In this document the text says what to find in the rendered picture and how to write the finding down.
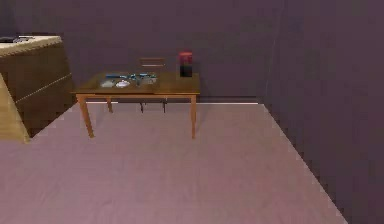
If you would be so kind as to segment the dark flat object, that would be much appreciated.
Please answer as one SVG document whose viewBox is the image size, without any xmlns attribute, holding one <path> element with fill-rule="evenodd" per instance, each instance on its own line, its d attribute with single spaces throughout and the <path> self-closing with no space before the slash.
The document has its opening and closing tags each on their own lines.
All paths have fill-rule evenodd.
<svg viewBox="0 0 384 224">
<path fill-rule="evenodd" d="M 19 43 L 33 39 L 33 36 L 3 36 L 0 37 L 0 43 Z"/>
</svg>

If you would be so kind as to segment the brown wooden chair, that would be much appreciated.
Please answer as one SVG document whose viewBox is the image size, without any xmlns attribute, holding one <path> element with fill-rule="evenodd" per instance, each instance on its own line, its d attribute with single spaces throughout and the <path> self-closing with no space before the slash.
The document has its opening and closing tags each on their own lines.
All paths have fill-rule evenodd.
<svg viewBox="0 0 384 224">
<path fill-rule="evenodd" d="M 142 57 L 139 59 L 139 63 L 143 73 L 159 74 L 166 68 L 164 58 Z"/>
</svg>

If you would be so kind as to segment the brown wooden table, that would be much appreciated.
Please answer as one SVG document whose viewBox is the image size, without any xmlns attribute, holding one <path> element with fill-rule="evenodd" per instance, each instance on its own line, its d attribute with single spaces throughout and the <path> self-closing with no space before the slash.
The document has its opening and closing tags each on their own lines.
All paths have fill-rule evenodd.
<svg viewBox="0 0 384 224">
<path fill-rule="evenodd" d="M 105 99 L 110 112 L 113 112 L 113 99 L 189 99 L 191 104 L 191 134 L 192 138 L 195 138 L 197 96 L 200 94 L 200 78 L 198 73 L 193 73 L 191 77 L 181 77 L 177 72 L 161 72 L 156 74 L 157 81 L 155 84 L 142 85 L 140 87 L 130 85 L 125 88 L 103 88 L 99 86 L 99 81 L 103 79 L 106 74 L 128 73 L 143 72 L 100 73 L 72 91 L 79 103 L 80 111 L 90 138 L 94 137 L 94 132 L 86 103 L 87 99 Z"/>
</svg>

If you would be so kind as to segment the red and black box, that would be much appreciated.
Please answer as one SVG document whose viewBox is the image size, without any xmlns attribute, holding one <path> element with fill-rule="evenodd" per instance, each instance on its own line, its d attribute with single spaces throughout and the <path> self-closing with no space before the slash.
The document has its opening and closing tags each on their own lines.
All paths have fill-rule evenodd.
<svg viewBox="0 0 384 224">
<path fill-rule="evenodd" d="M 179 53 L 179 70 L 181 77 L 192 76 L 192 52 L 184 51 Z"/>
</svg>

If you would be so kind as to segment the brown wooden chest of drawers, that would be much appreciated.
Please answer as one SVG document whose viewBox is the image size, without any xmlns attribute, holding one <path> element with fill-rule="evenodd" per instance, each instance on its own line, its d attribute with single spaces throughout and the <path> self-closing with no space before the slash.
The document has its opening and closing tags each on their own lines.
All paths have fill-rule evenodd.
<svg viewBox="0 0 384 224">
<path fill-rule="evenodd" d="M 76 102 L 62 38 L 0 43 L 0 140 L 27 142 Z"/>
</svg>

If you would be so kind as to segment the blue and white clutter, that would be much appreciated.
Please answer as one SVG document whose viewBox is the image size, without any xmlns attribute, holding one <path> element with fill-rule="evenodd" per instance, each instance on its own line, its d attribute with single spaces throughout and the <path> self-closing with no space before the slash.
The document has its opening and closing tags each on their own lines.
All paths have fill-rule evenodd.
<svg viewBox="0 0 384 224">
<path fill-rule="evenodd" d="M 99 86 L 103 88 L 125 88 L 130 85 L 140 87 L 155 84 L 156 81 L 157 75 L 155 73 L 106 74 L 99 81 Z"/>
</svg>

